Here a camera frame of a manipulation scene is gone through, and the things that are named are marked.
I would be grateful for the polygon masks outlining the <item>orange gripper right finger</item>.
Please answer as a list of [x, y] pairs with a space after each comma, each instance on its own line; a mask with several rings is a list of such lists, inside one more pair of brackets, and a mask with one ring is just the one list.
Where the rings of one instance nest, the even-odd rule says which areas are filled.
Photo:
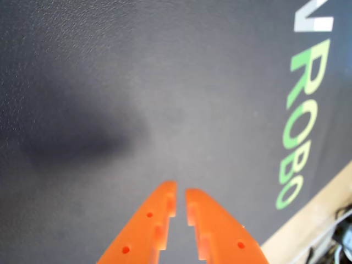
[[268, 263], [258, 242], [226, 209], [200, 189], [185, 192], [188, 225], [194, 227], [199, 260]]

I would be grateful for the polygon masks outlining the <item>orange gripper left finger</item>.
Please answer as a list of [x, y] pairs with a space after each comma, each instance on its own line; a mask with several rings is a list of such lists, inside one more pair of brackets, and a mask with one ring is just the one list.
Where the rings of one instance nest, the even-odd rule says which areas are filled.
[[177, 210], [177, 183], [165, 181], [144, 201], [98, 263], [158, 263]]

